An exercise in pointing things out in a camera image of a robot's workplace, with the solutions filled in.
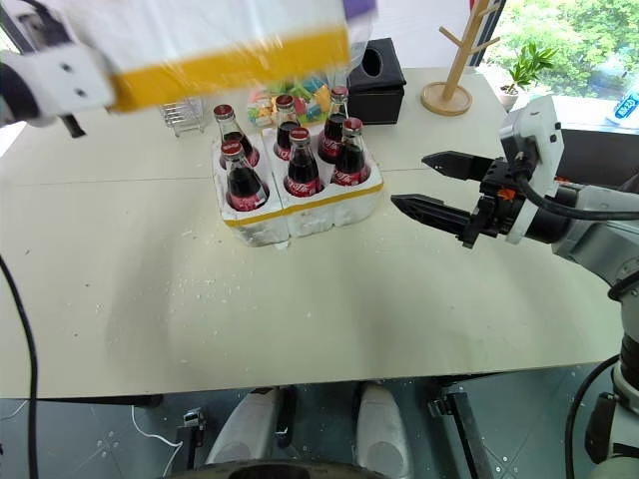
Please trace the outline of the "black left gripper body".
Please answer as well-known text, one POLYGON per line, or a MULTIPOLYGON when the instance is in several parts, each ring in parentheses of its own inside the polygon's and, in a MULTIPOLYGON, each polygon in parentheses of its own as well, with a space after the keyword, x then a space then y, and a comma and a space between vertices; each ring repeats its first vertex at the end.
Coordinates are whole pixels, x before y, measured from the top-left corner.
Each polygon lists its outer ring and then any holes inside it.
POLYGON ((41 51, 71 42, 66 26, 41 1, 23 1, 26 7, 10 14, 10 40, 18 51, 41 51))

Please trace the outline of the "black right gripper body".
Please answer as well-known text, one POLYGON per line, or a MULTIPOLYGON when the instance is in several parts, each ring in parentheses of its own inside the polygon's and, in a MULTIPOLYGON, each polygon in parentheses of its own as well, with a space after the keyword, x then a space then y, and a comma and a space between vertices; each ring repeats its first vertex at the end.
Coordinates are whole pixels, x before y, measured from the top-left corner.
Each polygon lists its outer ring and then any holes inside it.
POLYGON ((479 181, 480 197, 470 214, 460 240, 473 248, 480 235, 496 238, 508 235, 525 201, 508 163, 503 158, 492 160, 479 181))

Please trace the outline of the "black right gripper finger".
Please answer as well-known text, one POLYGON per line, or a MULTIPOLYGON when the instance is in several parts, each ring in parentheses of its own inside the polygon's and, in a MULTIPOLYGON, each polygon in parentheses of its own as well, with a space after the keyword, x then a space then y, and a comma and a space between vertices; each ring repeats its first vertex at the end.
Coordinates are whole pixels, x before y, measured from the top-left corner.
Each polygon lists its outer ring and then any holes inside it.
POLYGON ((460 236, 470 224, 470 213, 421 194, 391 195, 391 202, 412 220, 460 236))
POLYGON ((424 156, 421 161, 449 178, 480 182, 486 175, 493 160, 475 155, 445 151, 424 156))

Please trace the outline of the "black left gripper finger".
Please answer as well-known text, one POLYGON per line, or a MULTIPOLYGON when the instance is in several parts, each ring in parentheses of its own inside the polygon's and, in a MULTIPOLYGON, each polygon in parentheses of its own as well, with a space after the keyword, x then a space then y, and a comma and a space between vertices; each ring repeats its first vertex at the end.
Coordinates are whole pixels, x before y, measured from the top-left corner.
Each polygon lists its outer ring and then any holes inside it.
POLYGON ((72 139, 82 138, 86 135, 86 132, 80 126, 74 115, 62 115, 60 117, 60 120, 69 132, 72 139))

